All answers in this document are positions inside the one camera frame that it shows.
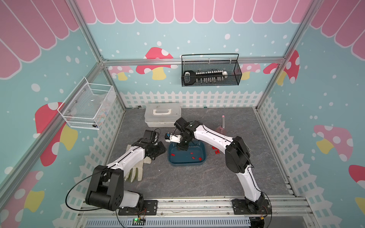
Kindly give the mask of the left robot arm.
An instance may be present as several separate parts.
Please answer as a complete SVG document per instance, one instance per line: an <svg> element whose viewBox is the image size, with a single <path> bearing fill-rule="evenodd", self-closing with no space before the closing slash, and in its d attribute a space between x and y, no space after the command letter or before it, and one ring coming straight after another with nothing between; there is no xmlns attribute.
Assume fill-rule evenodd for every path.
<svg viewBox="0 0 365 228"><path fill-rule="evenodd" d="M125 176L146 157L154 160L165 152L166 148L162 142L156 144L136 142L115 161L106 166L97 166L86 193L86 204L109 211L119 208L134 208L141 211L143 196L124 190Z"/></svg>

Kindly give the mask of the socket set on rail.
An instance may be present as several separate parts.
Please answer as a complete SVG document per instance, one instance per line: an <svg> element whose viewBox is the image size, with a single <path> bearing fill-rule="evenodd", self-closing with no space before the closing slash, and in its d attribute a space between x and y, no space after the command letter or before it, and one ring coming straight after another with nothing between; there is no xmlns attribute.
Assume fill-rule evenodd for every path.
<svg viewBox="0 0 365 228"><path fill-rule="evenodd" d="M205 72L185 71L182 75L182 84L192 86L195 83L216 83L228 78L228 72L222 70L212 70Z"/></svg>

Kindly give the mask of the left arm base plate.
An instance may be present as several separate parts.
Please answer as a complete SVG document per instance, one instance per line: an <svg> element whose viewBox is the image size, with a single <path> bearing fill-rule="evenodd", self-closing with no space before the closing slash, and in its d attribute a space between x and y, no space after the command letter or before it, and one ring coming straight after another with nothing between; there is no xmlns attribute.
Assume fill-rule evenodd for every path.
<svg viewBox="0 0 365 228"><path fill-rule="evenodd" d="M118 209L119 216L144 216L157 214L158 201L157 200L145 200L143 204L138 204L135 208L123 207Z"/></svg>

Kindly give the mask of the green circuit board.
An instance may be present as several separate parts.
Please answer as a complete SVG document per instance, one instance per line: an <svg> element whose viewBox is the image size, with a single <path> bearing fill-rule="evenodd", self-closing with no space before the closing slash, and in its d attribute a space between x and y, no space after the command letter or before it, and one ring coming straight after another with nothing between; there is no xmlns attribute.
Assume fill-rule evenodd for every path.
<svg viewBox="0 0 365 228"><path fill-rule="evenodd" d="M134 218L132 225L133 226L144 226L146 224L146 219L142 218Z"/></svg>

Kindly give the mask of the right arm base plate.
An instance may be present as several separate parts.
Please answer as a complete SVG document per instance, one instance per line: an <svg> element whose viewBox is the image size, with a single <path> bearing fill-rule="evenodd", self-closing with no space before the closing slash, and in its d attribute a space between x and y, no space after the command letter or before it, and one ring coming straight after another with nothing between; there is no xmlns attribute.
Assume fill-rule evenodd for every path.
<svg viewBox="0 0 365 228"><path fill-rule="evenodd" d="M260 198L253 202L245 199L232 199L232 208L235 215L269 215L272 213L272 206L268 199L260 196Z"/></svg>

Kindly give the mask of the white plastic storage case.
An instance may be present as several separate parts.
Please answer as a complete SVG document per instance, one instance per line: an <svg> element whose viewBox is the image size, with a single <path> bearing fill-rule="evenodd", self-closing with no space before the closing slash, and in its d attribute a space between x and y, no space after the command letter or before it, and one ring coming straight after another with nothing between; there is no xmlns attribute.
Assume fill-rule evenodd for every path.
<svg viewBox="0 0 365 228"><path fill-rule="evenodd" d="M180 117L181 107L178 103L147 104L144 114L145 123L151 128L172 128Z"/></svg>

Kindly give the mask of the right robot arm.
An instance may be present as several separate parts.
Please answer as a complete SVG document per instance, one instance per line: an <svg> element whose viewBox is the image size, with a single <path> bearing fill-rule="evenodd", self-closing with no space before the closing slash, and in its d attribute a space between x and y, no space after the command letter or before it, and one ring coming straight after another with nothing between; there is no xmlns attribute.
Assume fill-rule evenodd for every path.
<svg viewBox="0 0 365 228"><path fill-rule="evenodd" d="M193 139L217 148L225 154L227 168L237 175L244 190L246 203L252 204L256 208L263 204L265 195L257 186L252 174L250 150L241 137L232 138L222 135L209 129L200 121L187 122L182 117L174 123L174 126L180 131L180 135L166 134L166 141L177 143L178 148L183 151L188 149L188 145Z"/></svg>

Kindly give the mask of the teal plastic storage box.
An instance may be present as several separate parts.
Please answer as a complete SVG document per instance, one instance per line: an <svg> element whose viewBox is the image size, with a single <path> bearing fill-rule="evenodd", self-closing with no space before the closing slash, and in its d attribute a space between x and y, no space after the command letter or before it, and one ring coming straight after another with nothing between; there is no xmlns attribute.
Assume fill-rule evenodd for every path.
<svg viewBox="0 0 365 228"><path fill-rule="evenodd" d="M192 141L189 143L189 148L187 151L182 151L177 148L177 143L170 143L168 148L168 161L173 166L196 166L202 165L206 160L206 150L205 146L200 141Z"/></svg>

